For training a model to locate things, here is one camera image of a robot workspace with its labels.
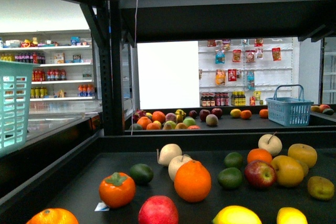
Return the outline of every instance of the product box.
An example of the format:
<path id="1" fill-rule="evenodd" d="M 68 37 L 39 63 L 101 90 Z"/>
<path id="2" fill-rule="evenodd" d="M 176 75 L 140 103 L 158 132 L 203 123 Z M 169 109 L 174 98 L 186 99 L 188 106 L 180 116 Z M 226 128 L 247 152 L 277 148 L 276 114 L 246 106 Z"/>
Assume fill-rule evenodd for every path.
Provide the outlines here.
<path id="1" fill-rule="evenodd" d="M 54 63 L 64 63 L 64 52 L 54 54 Z"/>

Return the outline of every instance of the orange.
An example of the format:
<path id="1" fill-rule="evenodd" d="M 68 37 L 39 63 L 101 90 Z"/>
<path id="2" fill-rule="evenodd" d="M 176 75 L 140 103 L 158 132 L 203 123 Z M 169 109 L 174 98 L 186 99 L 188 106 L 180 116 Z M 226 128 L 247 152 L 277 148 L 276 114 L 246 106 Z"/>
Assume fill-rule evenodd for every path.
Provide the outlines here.
<path id="1" fill-rule="evenodd" d="M 149 123 L 146 127 L 146 130 L 160 130 L 160 126 L 157 123 Z"/>
<path id="2" fill-rule="evenodd" d="M 243 110 L 241 113 L 240 113 L 240 117 L 241 119 L 244 119 L 244 120 L 247 120 L 247 119 L 250 119 L 252 116 L 252 112 L 250 110 Z"/>
<path id="3" fill-rule="evenodd" d="M 211 190 L 210 173 L 200 161 L 188 161 L 177 170 L 174 187 L 177 194 L 185 201 L 202 201 Z"/>
<path id="4" fill-rule="evenodd" d="M 137 124 L 141 125 L 143 130 L 146 130 L 147 125 L 152 123 L 152 120 L 150 120 L 147 116 L 142 116 L 137 121 Z"/>
<path id="5" fill-rule="evenodd" d="M 268 118 L 268 109 L 260 110 L 259 115 L 261 118 Z"/>
<path id="6" fill-rule="evenodd" d="M 262 160 L 267 163 L 272 162 L 272 155 L 270 154 L 269 151 L 262 149 L 262 148 L 256 148 L 252 149 L 248 154 L 247 154 L 247 163 L 251 163 L 254 160 Z"/>
<path id="7" fill-rule="evenodd" d="M 63 208 L 48 208 L 34 215 L 26 224 L 78 224 L 72 212 Z"/>
<path id="8" fill-rule="evenodd" d="M 166 116 L 162 111 L 155 111 L 152 114 L 153 121 L 159 121 L 160 123 L 164 123 L 166 121 Z"/>

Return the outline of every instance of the blue plastic basket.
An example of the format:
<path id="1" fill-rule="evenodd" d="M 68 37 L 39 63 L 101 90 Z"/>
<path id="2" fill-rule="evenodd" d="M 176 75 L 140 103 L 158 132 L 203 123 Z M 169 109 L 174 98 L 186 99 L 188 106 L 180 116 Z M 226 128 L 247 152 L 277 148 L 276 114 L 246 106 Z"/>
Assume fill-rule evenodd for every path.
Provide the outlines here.
<path id="1" fill-rule="evenodd" d="M 33 67 L 0 61 L 0 157 L 26 142 Z"/>
<path id="2" fill-rule="evenodd" d="M 281 87 L 299 86 L 299 98 L 277 97 Z M 303 86 L 299 84 L 280 85 L 276 88 L 273 98 L 266 98 L 268 118 L 283 126 L 307 126 L 309 124 L 312 101 L 305 100 Z"/>

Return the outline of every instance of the black tray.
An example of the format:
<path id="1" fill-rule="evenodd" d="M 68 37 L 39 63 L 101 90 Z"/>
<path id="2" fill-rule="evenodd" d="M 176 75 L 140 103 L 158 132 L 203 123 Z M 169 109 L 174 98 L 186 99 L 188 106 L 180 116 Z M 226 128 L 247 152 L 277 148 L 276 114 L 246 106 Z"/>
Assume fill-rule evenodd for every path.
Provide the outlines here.
<path id="1" fill-rule="evenodd" d="M 138 223 L 141 205 L 152 195 L 167 195 L 175 202 L 180 223 L 210 224 L 225 206 L 242 205 L 253 210 L 263 223 L 276 223 L 278 210 L 284 206 L 300 209 L 308 223 L 334 223 L 336 200 L 318 201 L 309 197 L 307 181 L 319 175 L 336 182 L 336 132 L 279 133 L 286 154 L 292 143 L 307 143 L 318 151 L 318 162 L 296 188 L 277 185 L 259 191 L 246 181 L 238 190 L 223 190 L 217 174 L 224 169 L 223 159 L 231 151 L 239 151 L 245 160 L 248 151 L 257 146 L 260 134 L 116 136 L 89 138 L 57 162 L 15 189 L 0 203 L 1 223 L 25 223 L 35 213 L 48 207 L 63 207 L 72 211 L 81 224 Z M 156 162 L 156 148 L 177 143 L 184 153 L 199 160 L 212 176 L 212 190 L 199 203 L 190 204 L 175 192 L 166 167 Z M 128 173 L 136 163 L 147 163 L 154 170 L 154 179 L 147 186 L 137 186 L 134 200 L 125 207 L 95 212 L 100 202 L 98 187 L 103 178 L 113 172 Z"/>

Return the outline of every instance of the persimmon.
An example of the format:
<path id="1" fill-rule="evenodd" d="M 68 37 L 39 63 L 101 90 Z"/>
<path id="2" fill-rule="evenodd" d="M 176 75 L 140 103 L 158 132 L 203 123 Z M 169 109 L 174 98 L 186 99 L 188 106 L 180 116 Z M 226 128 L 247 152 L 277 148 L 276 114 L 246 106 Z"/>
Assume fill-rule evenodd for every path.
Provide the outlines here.
<path id="1" fill-rule="evenodd" d="M 126 173 L 113 173 L 99 186 L 100 199 L 110 208 L 119 208 L 135 197 L 135 182 Z"/>

